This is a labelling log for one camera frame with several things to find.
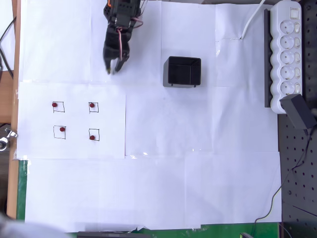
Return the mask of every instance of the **perforated metal plate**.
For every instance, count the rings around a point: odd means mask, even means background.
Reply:
[[[284,181],[289,170],[296,166],[301,155],[305,151],[308,137],[303,130],[296,130],[287,115],[278,116],[279,126],[279,151],[281,159],[281,177]],[[287,176],[286,183],[282,187],[282,214],[283,221],[296,224],[296,230],[300,234],[293,234],[293,238],[317,237],[317,130],[311,137],[307,149],[307,156]],[[305,236],[302,229],[307,230],[307,225],[314,231]],[[291,225],[285,228],[291,233]]]
[[[317,108],[317,0],[303,0],[303,97]],[[296,130],[287,115],[278,116],[282,181],[306,148],[307,136]],[[282,187],[282,219],[293,238],[317,237],[317,129],[304,163],[294,169]]]

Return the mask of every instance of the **power outlet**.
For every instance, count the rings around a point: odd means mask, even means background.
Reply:
[[[283,0],[270,10],[271,108],[285,114],[279,100],[293,93],[302,94],[302,10],[298,2]]]

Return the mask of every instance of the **black container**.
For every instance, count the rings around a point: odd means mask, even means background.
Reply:
[[[196,87],[200,85],[202,74],[200,58],[170,56],[164,63],[164,87]]]

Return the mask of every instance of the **green mat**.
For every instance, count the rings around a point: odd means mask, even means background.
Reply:
[[[27,161],[19,161],[18,198],[16,217],[25,219],[25,198],[27,183]],[[141,229],[134,233],[150,234],[151,238],[239,238],[239,234],[251,233],[250,224],[203,225],[201,229],[159,230]],[[278,223],[258,223],[255,238],[279,238]]]

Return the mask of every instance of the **white cable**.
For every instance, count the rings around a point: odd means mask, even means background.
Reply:
[[[251,16],[250,19],[248,20],[246,26],[244,27],[243,32],[242,32],[242,36],[240,37],[240,39],[243,39],[243,38],[244,38],[244,36],[245,36],[245,34],[246,34],[246,32],[247,32],[247,29],[248,29],[248,26],[249,26],[250,22],[252,21],[252,19],[253,19],[253,17],[255,16],[255,14],[257,14],[257,12],[259,11],[260,7],[263,5],[264,2],[265,2],[265,0],[262,0],[262,1],[259,3],[257,9],[256,9],[255,12],[252,14],[252,16]]]

